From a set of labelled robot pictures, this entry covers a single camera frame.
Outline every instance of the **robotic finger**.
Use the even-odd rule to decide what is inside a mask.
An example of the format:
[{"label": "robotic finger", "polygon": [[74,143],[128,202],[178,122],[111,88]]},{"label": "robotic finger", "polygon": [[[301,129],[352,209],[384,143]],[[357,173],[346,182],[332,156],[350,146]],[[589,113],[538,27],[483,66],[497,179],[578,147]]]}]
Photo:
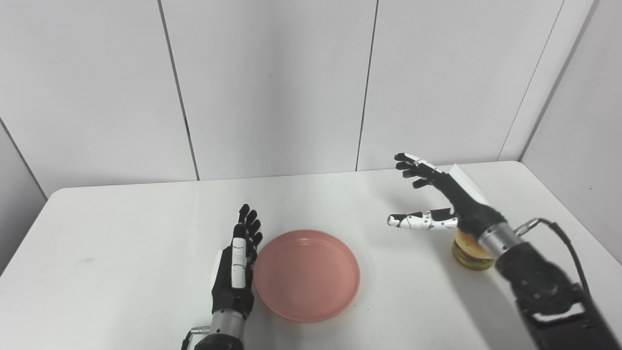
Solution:
[{"label": "robotic finger", "polygon": [[387,224],[405,229],[450,230],[458,227],[458,218],[450,208],[428,210],[426,213],[391,214]]}]

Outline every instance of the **silver cylinder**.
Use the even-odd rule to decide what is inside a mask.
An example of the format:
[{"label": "silver cylinder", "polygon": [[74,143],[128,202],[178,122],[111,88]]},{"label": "silver cylinder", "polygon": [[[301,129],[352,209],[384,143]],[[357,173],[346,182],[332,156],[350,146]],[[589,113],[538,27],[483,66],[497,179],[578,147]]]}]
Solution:
[{"label": "silver cylinder", "polygon": [[502,256],[511,247],[522,243],[512,228],[506,222],[488,227],[477,241],[495,259]]},{"label": "silver cylinder", "polygon": [[242,339],[243,332],[244,318],[241,313],[231,309],[222,309],[211,316],[210,334],[228,334]]}]

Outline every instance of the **white finger segment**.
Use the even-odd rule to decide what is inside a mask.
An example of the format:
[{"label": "white finger segment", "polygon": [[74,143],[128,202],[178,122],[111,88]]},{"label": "white finger segment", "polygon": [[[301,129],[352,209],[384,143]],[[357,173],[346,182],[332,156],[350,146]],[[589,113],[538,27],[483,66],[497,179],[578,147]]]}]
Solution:
[{"label": "white finger segment", "polygon": [[246,287],[246,240],[234,238],[231,242],[231,287]]}]

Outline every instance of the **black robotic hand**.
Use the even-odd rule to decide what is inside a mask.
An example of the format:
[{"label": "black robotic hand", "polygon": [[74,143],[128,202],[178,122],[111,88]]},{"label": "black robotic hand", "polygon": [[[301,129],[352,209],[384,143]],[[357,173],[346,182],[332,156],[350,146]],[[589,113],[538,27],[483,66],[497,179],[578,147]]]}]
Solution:
[{"label": "black robotic hand", "polygon": [[258,232],[261,221],[248,204],[239,210],[238,224],[233,229],[231,244],[223,250],[211,290],[212,313],[218,310],[235,310],[244,316],[253,310],[255,297],[251,291],[253,268],[257,260],[257,246],[263,235]]},{"label": "black robotic hand", "polygon": [[251,285],[257,246],[263,239],[260,228],[257,212],[251,210],[248,204],[243,205],[239,210],[238,224],[233,228],[231,243],[223,250],[211,289],[213,306],[209,333],[195,346],[195,350],[244,349],[244,322],[255,302]]},{"label": "black robotic hand", "polygon": [[[407,153],[396,154],[395,160],[398,161],[396,169],[402,170],[404,178],[420,177],[412,183],[412,187],[418,189],[432,185],[445,195],[453,205],[453,214],[458,217],[458,228],[462,232],[479,239],[492,225],[506,222],[498,211],[474,200],[451,175],[438,170],[426,160]],[[441,220],[451,217],[448,213],[441,214]]]}]

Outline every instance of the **wall seam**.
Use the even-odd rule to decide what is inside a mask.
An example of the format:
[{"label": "wall seam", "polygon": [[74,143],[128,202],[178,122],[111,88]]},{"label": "wall seam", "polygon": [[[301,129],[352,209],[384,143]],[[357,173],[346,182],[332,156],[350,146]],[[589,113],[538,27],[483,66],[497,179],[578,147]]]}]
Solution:
[{"label": "wall seam", "polygon": [[13,144],[13,147],[15,148],[15,150],[17,152],[17,155],[19,155],[20,159],[22,159],[22,163],[24,163],[24,166],[28,170],[28,173],[32,177],[32,180],[37,185],[37,188],[39,189],[39,192],[41,192],[41,195],[47,201],[47,196],[45,195],[45,192],[43,191],[43,188],[41,187],[41,184],[39,184],[39,181],[35,177],[35,174],[32,172],[32,169],[28,165],[28,162],[26,161],[26,158],[24,158],[24,155],[22,154],[22,151],[20,151],[19,148],[17,147],[17,143],[15,142],[15,139],[13,138],[13,135],[11,135],[11,133],[9,132],[9,128],[6,126],[6,124],[4,124],[4,121],[2,120],[1,116],[0,116],[0,125],[2,125],[2,129],[4,129],[4,132],[7,134],[8,138],[9,138],[9,141],[11,141],[11,143]]},{"label": "wall seam", "polygon": [[173,77],[175,78],[175,86],[177,87],[177,96],[179,98],[179,105],[182,109],[183,125],[186,128],[186,135],[188,138],[188,146],[190,147],[190,155],[192,157],[192,164],[194,165],[194,170],[195,170],[195,175],[197,177],[197,181],[199,181],[201,180],[201,178],[198,173],[197,158],[195,156],[194,146],[192,145],[192,136],[190,135],[188,117],[186,116],[186,107],[183,104],[182,88],[179,85],[179,76],[177,75],[177,67],[175,66],[175,57],[173,56],[173,48],[170,44],[169,28],[166,24],[166,18],[164,17],[164,8],[162,6],[162,0],[157,0],[157,5],[160,10],[160,18],[162,19],[162,27],[164,28],[164,37],[166,38],[166,45],[169,50],[170,65],[173,70]]}]

